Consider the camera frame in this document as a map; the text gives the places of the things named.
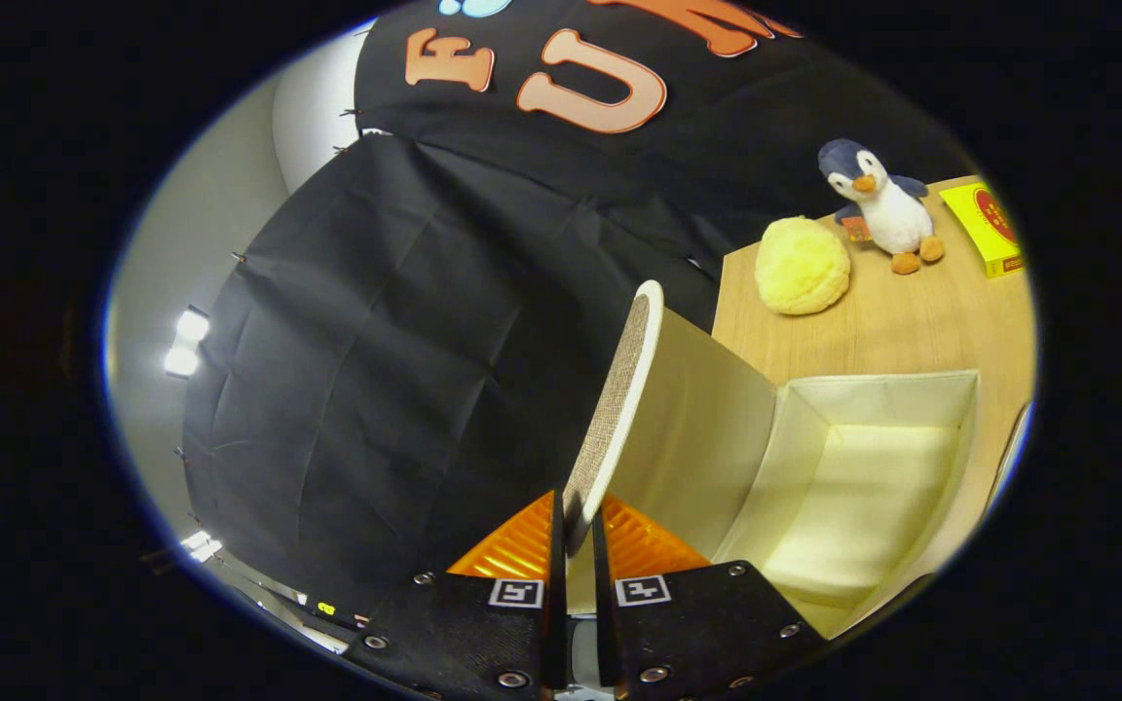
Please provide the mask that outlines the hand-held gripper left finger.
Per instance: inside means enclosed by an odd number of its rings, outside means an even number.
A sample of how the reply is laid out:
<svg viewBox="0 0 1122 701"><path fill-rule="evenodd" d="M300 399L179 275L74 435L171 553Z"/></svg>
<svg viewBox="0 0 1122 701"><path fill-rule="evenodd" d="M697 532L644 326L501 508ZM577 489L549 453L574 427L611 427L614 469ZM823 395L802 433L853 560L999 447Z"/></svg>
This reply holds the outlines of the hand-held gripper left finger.
<svg viewBox="0 0 1122 701"><path fill-rule="evenodd" d="M343 660L419 700L549 700L565 681L564 500L535 498L447 570L419 572Z"/></svg>

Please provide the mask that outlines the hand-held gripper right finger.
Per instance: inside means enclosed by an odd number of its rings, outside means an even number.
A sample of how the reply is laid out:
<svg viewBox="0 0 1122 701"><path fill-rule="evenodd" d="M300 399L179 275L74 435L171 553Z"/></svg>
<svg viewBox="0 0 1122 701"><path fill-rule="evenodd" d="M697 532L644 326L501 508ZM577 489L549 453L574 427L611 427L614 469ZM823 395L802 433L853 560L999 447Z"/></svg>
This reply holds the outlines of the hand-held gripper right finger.
<svg viewBox="0 0 1122 701"><path fill-rule="evenodd" d="M598 671L618 700L756 700L827 651L757 568L705 559L619 498L592 545Z"/></svg>

